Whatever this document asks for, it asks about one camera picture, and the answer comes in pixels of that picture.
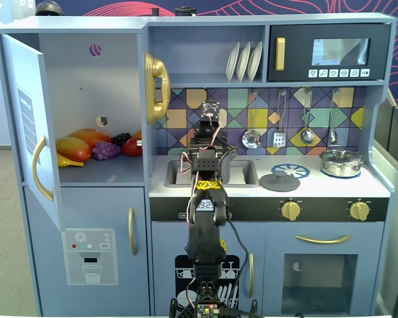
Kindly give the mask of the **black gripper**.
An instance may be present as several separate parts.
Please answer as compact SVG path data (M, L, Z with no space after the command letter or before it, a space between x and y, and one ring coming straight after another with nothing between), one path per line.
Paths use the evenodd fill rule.
M201 148L214 149L217 151L226 150L226 133L220 129L215 139L214 133L218 127L218 123L209 119L199 120L192 128L189 141L189 151L199 151Z

